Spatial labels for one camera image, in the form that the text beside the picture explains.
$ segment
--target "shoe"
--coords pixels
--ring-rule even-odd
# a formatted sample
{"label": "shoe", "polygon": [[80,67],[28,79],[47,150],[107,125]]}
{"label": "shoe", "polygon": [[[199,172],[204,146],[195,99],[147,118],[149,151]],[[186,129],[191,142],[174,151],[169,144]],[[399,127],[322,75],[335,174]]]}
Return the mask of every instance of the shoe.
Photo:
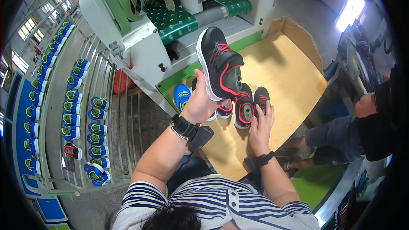
{"label": "shoe", "polygon": [[111,167],[111,163],[109,162],[108,158],[93,158],[90,163],[96,163],[104,169],[109,169]]}
{"label": "shoe", "polygon": [[69,102],[80,104],[82,101],[82,93],[79,93],[73,90],[67,90],[65,97],[67,98],[67,101]]}
{"label": "shoe", "polygon": [[[268,91],[264,87],[258,87],[253,94],[253,101],[254,105],[259,105],[261,110],[263,111],[265,115],[265,105],[267,103],[267,100],[270,99],[270,95],[268,94]],[[257,110],[254,110],[254,115],[258,117],[257,115]]]}
{"label": "shoe", "polygon": [[106,135],[106,133],[108,132],[108,127],[103,124],[97,124],[92,122],[88,125],[88,130],[91,133]]}
{"label": "shoe", "polygon": [[44,81],[41,78],[37,78],[31,81],[31,85],[33,86],[34,89],[44,92],[47,88],[48,82]]}
{"label": "shoe", "polygon": [[58,29],[58,34],[68,38],[69,35],[71,34],[72,30],[69,29],[69,26],[64,27],[64,25],[62,25],[59,29]]}
{"label": "shoe", "polygon": [[[197,84],[197,78],[192,80],[192,92],[196,90],[196,84]],[[212,120],[216,119],[216,111],[206,120],[207,122],[210,122]]]}
{"label": "shoe", "polygon": [[102,109],[91,109],[88,111],[88,117],[91,120],[105,120],[106,112]]}
{"label": "shoe", "polygon": [[28,139],[24,141],[24,148],[31,153],[32,156],[36,156],[40,153],[40,147],[38,146],[38,138]]}
{"label": "shoe", "polygon": [[181,112],[190,98],[190,90],[185,84],[176,85],[173,90],[173,99],[179,112]]}
{"label": "shoe", "polygon": [[36,122],[28,121],[24,123],[24,130],[31,138],[38,138],[38,130],[40,125]]}
{"label": "shoe", "polygon": [[48,78],[50,77],[51,71],[52,71],[51,68],[40,64],[40,65],[37,67],[37,76],[38,76],[39,78],[41,78],[41,79],[47,81]]}
{"label": "shoe", "polygon": [[43,55],[43,57],[41,58],[41,63],[44,66],[52,68],[54,66],[54,63],[56,62],[56,60],[57,60],[57,56],[55,56],[53,53],[49,52],[49,53]]}
{"label": "shoe", "polygon": [[217,27],[206,28],[199,36],[196,53],[206,78],[209,99],[237,101],[241,89],[240,67],[244,62],[242,56],[227,45],[223,31]]}
{"label": "shoe", "polygon": [[41,174],[40,162],[37,161],[36,159],[27,158],[25,159],[24,164],[27,166],[27,168],[30,171],[33,171],[34,173],[37,173],[37,174]]}
{"label": "shoe", "polygon": [[94,98],[91,99],[91,105],[96,107],[96,108],[99,108],[99,109],[102,109],[102,110],[106,111],[106,110],[108,110],[109,102],[106,101],[106,100],[103,100],[101,98],[94,97]]}
{"label": "shoe", "polygon": [[74,64],[75,67],[79,67],[79,68],[82,68],[84,70],[88,70],[89,65],[90,65],[90,63],[88,62],[88,60],[83,59],[83,58],[78,58],[75,61],[75,64]]}
{"label": "shoe", "polygon": [[76,147],[73,143],[67,143],[64,146],[64,153],[71,158],[80,160],[82,159],[82,149]]}
{"label": "shoe", "polygon": [[92,146],[88,150],[91,157],[107,156],[109,155],[107,146]]}
{"label": "shoe", "polygon": [[85,78],[85,76],[87,75],[87,71],[86,70],[84,70],[84,69],[82,69],[82,68],[79,68],[79,67],[72,67],[72,70],[71,70],[71,74],[70,74],[72,77],[78,77],[78,78],[81,78],[81,79],[84,79]]}
{"label": "shoe", "polygon": [[106,145],[106,137],[104,135],[88,134],[87,141],[93,146],[97,146],[97,145],[105,146]]}
{"label": "shoe", "polygon": [[64,21],[63,27],[67,28],[68,30],[73,30],[75,25],[69,21]]}
{"label": "shoe", "polygon": [[238,101],[236,101],[234,126],[240,130],[248,129],[252,122],[253,110],[254,102],[252,90],[247,84],[241,83],[240,95],[238,95]]}
{"label": "shoe", "polygon": [[51,43],[48,45],[48,50],[50,53],[54,54],[55,56],[60,53],[63,45],[58,43],[57,41],[51,41]]}
{"label": "shoe", "polygon": [[38,121],[40,119],[41,107],[28,107],[26,109],[26,116],[30,121]]}
{"label": "shoe", "polygon": [[111,175],[109,174],[108,171],[104,171],[98,179],[92,180],[92,184],[96,187],[101,187],[110,180],[111,180]]}
{"label": "shoe", "polygon": [[81,122],[81,116],[74,114],[64,114],[63,115],[63,126],[79,126]]}
{"label": "shoe", "polygon": [[232,100],[229,99],[229,102],[225,106],[219,106],[216,109],[216,114],[219,118],[228,119],[233,115],[233,103]]}
{"label": "shoe", "polygon": [[81,108],[80,104],[65,101],[63,104],[64,114],[79,114],[79,109]]}
{"label": "shoe", "polygon": [[90,180],[99,179],[104,169],[96,163],[86,162],[84,164],[84,171],[88,174]]}
{"label": "shoe", "polygon": [[69,76],[67,78],[67,90],[76,90],[81,87],[82,79],[78,77]]}
{"label": "shoe", "polygon": [[28,94],[33,106],[41,106],[43,104],[44,93],[33,90]]}
{"label": "shoe", "polygon": [[78,126],[63,127],[61,133],[66,141],[78,140],[81,134]]}
{"label": "shoe", "polygon": [[53,41],[61,44],[61,46],[64,46],[66,40],[67,38],[64,35],[60,35],[60,34],[54,35],[54,38],[53,38]]}

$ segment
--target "worker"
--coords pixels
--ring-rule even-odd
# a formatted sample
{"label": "worker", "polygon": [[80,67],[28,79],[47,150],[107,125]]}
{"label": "worker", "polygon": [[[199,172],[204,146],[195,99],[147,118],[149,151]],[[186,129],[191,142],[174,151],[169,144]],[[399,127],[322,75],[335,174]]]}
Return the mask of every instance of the worker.
{"label": "worker", "polygon": [[[196,90],[179,115],[192,124],[205,122],[227,103],[209,100],[203,73],[196,69],[195,75]],[[267,101],[265,115],[260,106],[256,110],[249,140],[255,155],[262,156],[271,152],[274,107]],[[189,157],[188,145],[172,125],[153,142],[136,165],[113,229],[320,228],[275,157],[261,167],[265,197],[250,184],[215,174],[202,158]]]}
{"label": "worker", "polygon": [[366,94],[355,105],[355,115],[348,115],[312,128],[306,136],[287,141],[284,149],[316,146],[314,156],[288,163],[284,170],[304,169],[315,165],[346,164],[361,159],[378,161],[391,155],[396,143],[394,130],[396,102],[395,80],[391,69],[373,93]]}

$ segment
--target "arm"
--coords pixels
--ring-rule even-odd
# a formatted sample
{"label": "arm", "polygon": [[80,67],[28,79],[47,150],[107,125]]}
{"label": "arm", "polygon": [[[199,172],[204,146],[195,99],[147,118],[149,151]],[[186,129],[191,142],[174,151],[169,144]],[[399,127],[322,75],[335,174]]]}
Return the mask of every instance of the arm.
{"label": "arm", "polygon": [[[274,124],[274,106],[270,105],[269,100],[267,101],[265,116],[259,105],[256,105],[256,110],[258,120],[253,116],[250,145],[256,156],[261,156],[271,151],[268,141],[271,127]],[[275,157],[268,161],[267,165],[261,167],[261,177],[267,197],[278,206],[284,207],[289,202],[300,201],[297,191]]]}
{"label": "arm", "polygon": [[355,104],[355,116],[364,118],[373,114],[376,114],[375,95],[368,93]]}
{"label": "arm", "polygon": [[[195,74],[196,90],[190,96],[180,116],[190,123],[199,124],[205,122],[220,105],[226,104],[227,101],[209,100],[203,73],[195,69]],[[165,193],[166,182],[172,176],[186,150],[187,141],[179,138],[171,127],[166,128],[142,155],[130,182],[146,181]]]}

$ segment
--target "blue sneaker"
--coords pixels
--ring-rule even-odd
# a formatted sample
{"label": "blue sneaker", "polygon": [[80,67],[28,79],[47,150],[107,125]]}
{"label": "blue sneaker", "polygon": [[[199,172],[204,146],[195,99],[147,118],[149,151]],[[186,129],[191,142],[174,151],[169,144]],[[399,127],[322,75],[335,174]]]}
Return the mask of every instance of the blue sneaker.
{"label": "blue sneaker", "polygon": [[57,60],[57,56],[55,56],[53,53],[49,52],[49,53],[43,55],[43,57],[41,58],[41,63],[44,66],[52,68],[54,66],[54,63],[56,62],[56,60]]}
{"label": "blue sneaker", "polygon": [[92,180],[92,184],[96,187],[101,187],[110,180],[111,180],[111,175],[109,174],[108,171],[104,171],[99,178]]}
{"label": "blue sneaker", "polygon": [[24,123],[24,130],[31,138],[38,138],[38,130],[40,125],[36,122],[28,121]]}
{"label": "blue sneaker", "polygon": [[68,30],[73,30],[75,25],[69,21],[64,21],[63,27],[67,28]]}
{"label": "blue sneaker", "polygon": [[24,164],[27,166],[27,168],[30,171],[33,171],[34,173],[37,173],[37,174],[41,174],[40,162],[37,161],[36,159],[27,158],[25,159]]}
{"label": "blue sneaker", "polygon": [[81,87],[82,79],[78,77],[69,76],[67,78],[67,90],[76,90]]}
{"label": "blue sneaker", "polygon": [[60,34],[54,35],[54,38],[53,38],[53,41],[61,44],[61,46],[64,46],[66,40],[67,38],[64,35],[60,35]]}
{"label": "blue sneaker", "polygon": [[28,97],[33,103],[33,106],[41,106],[43,104],[44,93],[39,92],[37,90],[33,90],[28,94]]}
{"label": "blue sneaker", "polygon": [[91,109],[88,111],[88,117],[91,120],[105,120],[106,119],[106,112],[102,109]]}
{"label": "blue sneaker", "polygon": [[78,115],[80,107],[81,107],[80,104],[65,101],[64,104],[63,104],[63,111],[64,111],[64,114],[76,114],[76,115]]}
{"label": "blue sneaker", "polygon": [[44,92],[45,89],[47,88],[48,82],[44,81],[41,78],[37,78],[31,81],[31,86],[33,86],[34,89],[37,91]]}
{"label": "blue sneaker", "polygon": [[81,122],[81,116],[74,114],[64,114],[63,115],[63,126],[79,126]]}
{"label": "blue sneaker", "polygon": [[41,107],[28,107],[26,109],[26,116],[30,121],[38,121],[40,119]]}
{"label": "blue sneaker", "polygon": [[92,146],[88,150],[88,154],[91,157],[100,157],[109,155],[107,146]]}
{"label": "blue sneaker", "polygon": [[99,179],[104,169],[96,163],[86,162],[84,164],[84,171],[87,173],[90,180]]}
{"label": "blue sneaker", "polygon": [[87,141],[93,146],[106,145],[106,137],[104,135],[88,134]]}
{"label": "blue sneaker", "polygon": [[99,166],[103,167],[104,169],[109,169],[111,167],[111,163],[109,162],[108,158],[93,158],[90,163],[96,163]]}
{"label": "blue sneaker", "polygon": [[79,67],[79,68],[82,68],[84,70],[88,70],[89,65],[90,65],[90,63],[88,62],[88,60],[83,59],[83,58],[78,58],[75,61],[75,64],[74,64],[75,67]]}
{"label": "blue sneaker", "polygon": [[61,26],[59,29],[58,29],[58,34],[59,35],[62,35],[62,36],[64,36],[64,37],[69,37],[69,35],[71,34],[71,32],[72,32],[72,30],[70,30],[69,29],[69,26],[67,26],[67,27],[64,27],[64,26]]}
{"label": "blue sneaker", "polygon": [[40,153],[40,147],[38,146],[38,138],[28,139],[24,141],[24,148],[31,153],[32,156],[36,156]]}
{"label": "blue sneaker", "polygon": [[50,77],[51,71],[52,71],[51,68],[40,64],[37,67],[37,76],[47,81],[48,78]]}
{"label": "blue sneaker", "polygon": [[79,68],[79,67],[75,67],[75,66],[72,67],[70,76],[84,79],[86,75],[87,75],[87,71],[86,71],[86,70],[84,70],[84,69],[82,69],[82,68]]}
{"label": "blue sneaker", "polygon": [[78,126],[63,127],[61,133],[66,141],[78,140],[81,134]]}
{"label": "blue sneaker", "polygon": [[81,103],[82,101],[82,93],[73,91],[73,90],[67,90],[65,93],[65,97],[67,98],[67,101],[69,102],[74,102],[74,103]]}
{"label": "blue sneaker", "polygon": [[91,99],[91,105],[96,107],[96,108],[99,108],[99,109],[102,109],[102,110],[106,111],[106,110],[108,110],[109,102],[106,101],[106,100],[103,100],[101,98],[94,97],[94,98]]}
{"label": "blue sneaker", "polygon": [[103,124],[97,124],[92,122],[88,125],[88,130],[91,133],[106,135],[106,133],[108,132],[108,127]]}
{"label": "blue sneaker", "polygon": [[58,43],[57,41],[51,41],[51,43],[48,45],[48,50],[50,53],[54,54],[55,56],[60,53],[63,45]]}
{"label": "blue sneaker", "polygon": [[181,112],[190,98],[190,90],[185,84],[176,85],[173,91],[173,99],[179,112]]}

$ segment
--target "woman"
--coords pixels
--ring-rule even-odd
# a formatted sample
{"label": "woman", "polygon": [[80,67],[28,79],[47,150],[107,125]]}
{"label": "woman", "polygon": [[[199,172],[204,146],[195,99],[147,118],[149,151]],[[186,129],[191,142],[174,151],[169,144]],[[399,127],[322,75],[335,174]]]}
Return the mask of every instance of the woman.
{"label": "woman", "polygon": [[[204,75],[197,69],[195,74],[196,90],[180,116],[202,123],[225,102],[209,100]],[[274,107],[268,101],[265,116],[258,105],[256,110],[259,117],[252,119],[250,144],[256,156],[267,155]],[[274,157],[261,167],[265,197],[249,184],[214,174],[201,158],[188,158],[187,146],[168,127],[146,150],[113,229],[319,229]]]}

